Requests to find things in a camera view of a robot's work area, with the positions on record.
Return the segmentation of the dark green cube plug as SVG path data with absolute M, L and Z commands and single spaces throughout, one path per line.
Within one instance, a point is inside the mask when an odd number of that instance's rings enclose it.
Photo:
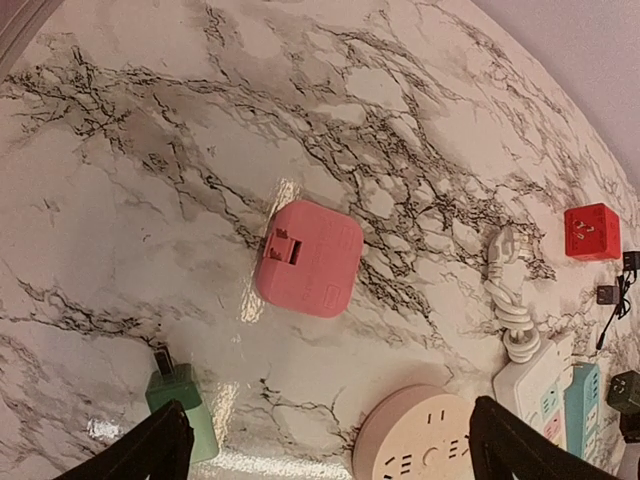
M 638 414 L 640 374 L 629 370 L 613 376 L 609 383 L 606 403 L 614 410 L 624 415 Z

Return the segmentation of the black power adapter with cable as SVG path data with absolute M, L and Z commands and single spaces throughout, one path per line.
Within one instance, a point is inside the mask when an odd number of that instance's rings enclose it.
M 628 299 L 628 292 L 631 286 L 636 283 L 639 277 L 639 251 L 625 251 L 622 254 L 623 271 L 616 277 L 615 286 L 619 288 L 620 301 L 618 305 L 601 305 L 613 306 L 614 309 L 603 328 L 597 342 L 596 350 L 600 351 L 605 343 L 606 334 L 614 320 L 620 320 L 628 315 L 631 311 L 631 302 Z

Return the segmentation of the white multicolour power strip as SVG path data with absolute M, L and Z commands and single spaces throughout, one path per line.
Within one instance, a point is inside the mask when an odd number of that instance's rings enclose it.
M 527 363 L 510 362 L 493 379 L 496 400 L 554 445 L 566 449 L 564 394 L 573 381 L 573 335 L 543 340 Z

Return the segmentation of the pink cube socket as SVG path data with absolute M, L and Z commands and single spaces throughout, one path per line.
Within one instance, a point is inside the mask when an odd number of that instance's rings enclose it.
M 334 318 L 350 302 L 363 245 L 353 218 L 308 200 L 292 201 L 270 223 L 257 291 L 272 305 Z

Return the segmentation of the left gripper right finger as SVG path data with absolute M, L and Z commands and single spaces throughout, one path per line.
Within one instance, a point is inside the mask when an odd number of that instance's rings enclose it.
M 614 480 L 615 477 L 555 446 L 489 396 L 476 399 L 469 452 L 480 480 Z

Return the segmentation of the pink round power strip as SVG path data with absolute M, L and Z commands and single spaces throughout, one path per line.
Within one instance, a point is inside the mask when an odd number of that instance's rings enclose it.
M 429 385 L 412 385 L 382 400 L 356 438 L 356 479 L 472 479 L 472 404 Z

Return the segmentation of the red cube socket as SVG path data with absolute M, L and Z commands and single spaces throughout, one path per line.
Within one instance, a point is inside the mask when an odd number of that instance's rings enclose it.
M 564 212 L 565 254 L 580 261 L 619 260 L 620 219 L 604 203 Z

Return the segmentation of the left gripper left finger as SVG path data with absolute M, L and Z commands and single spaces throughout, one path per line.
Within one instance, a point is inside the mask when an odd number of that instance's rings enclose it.
M 171 400 L 113 445 L 58 476 L 59 480 L 188 477 L 194 430 L 182 404 Z

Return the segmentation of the teal power strip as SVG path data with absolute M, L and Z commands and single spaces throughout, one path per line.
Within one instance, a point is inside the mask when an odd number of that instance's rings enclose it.
M 565 391 L 567 450 L 585 461 L 595 455 L 600 414 L 600 369 L 596 364 L 573 365 L 573 381 Z

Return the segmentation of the light green plug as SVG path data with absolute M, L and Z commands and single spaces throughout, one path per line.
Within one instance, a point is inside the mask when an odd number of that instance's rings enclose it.
M 212 415 L 203 400 L 193 366 L 175 363 L 166 344 L 159 344 L 153 350 L 153 356 L 156 369 L 145 391 L 150 412 L 154 413 L 171 400 L 180 402 L 194 431 L 190 463 L 212 460 L 219 453 L 219 445 Z

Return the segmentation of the dark grey usb charger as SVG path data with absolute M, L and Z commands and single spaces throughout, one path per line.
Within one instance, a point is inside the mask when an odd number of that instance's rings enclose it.
M 620 301 L 619 288 L 615 285 L 599 285 L 596 289 L 596 303 L 598 305 L 618 305 Z

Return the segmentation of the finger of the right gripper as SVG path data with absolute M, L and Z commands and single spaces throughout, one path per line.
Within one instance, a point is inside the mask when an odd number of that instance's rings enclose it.
M 640 442 L 640 414 L 621 414 L 619 429 L 626 443 Z

